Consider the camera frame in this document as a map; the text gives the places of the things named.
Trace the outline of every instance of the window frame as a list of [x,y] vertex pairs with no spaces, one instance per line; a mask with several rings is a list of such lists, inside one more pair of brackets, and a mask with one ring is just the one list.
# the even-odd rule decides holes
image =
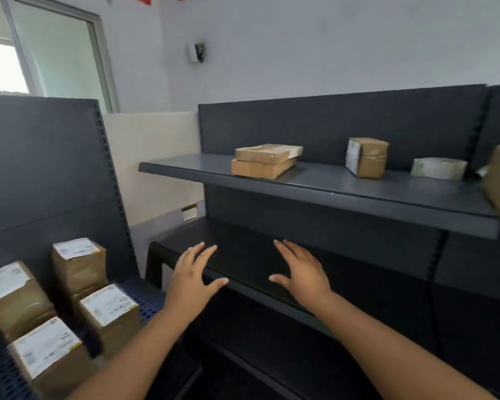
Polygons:
[[100,15],[55,0],[0,0],[0,2],[4,9],[9,28],[11,29],[13,44],[19,57],[28,91],[31,95],[46,96],[46,93],[33,54],[30,52],[29,41],[22,32],[20,20],[15,19],[15,3],[23,3],[33,7],[43,8],[54,13],[81,19],[87,23],[91,44],[93,45],[96,68],[100,81],[102,82],[102,93],[106,100],[107,112],[120,112],[117,90],[114,84],[109,51],[106,43],[106,35],[104,34]]

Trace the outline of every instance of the black shelf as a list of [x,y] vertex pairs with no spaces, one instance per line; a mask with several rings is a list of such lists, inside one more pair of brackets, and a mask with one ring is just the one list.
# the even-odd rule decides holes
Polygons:
[[[228,277],[228,287],[313,329],[331,333],[302,308],[271,274],[289,275],[273,237],[230,223],[202,218],[150,245],[150,254],[174,267],[178,257],[201,241],[219,248],[204,271],[207,278]],[[332,289],[370,315],[424,348],[434,351],[428,282],[365,262],[310,248]]]
[[380,399],[338,341],[229,289],[213,297],[184,344],[191,339],[289,400]]
[[142,162],[139,171],[496,239],[500,221],[474,182],[411,177],[387,171],[356,178],[346,167],[300,161],[275,180],[231,174],[233,156],[190,154]]

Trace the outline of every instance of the person's right hand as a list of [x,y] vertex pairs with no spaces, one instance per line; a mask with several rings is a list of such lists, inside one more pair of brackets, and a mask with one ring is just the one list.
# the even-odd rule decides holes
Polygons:
[[271,275],[269,280],[285,287],[297,302],[314,312],[315,306],[332,293],[322,265],[308,250],[298,244],[287,240],[282,244],[274,240],[274,245],[289,265],[291,278],[285,275]]

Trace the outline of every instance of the window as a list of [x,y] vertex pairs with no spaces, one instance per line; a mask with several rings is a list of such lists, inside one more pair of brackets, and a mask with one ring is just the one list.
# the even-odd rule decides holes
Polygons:
[[100,17],[53,0],[0,0],[0,91],[118,112]]

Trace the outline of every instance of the upper shelf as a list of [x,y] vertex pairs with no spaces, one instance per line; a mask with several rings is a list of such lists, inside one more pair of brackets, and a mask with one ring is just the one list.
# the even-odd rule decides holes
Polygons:
[[500,221],[477,183],[411,177],[387,171],[380,180],[360,179],[347,168],[297,162],[275,180],[231,174],[233,156],[190,154],[142,162],[139,171],[295,199],[347,211],[498,238]]

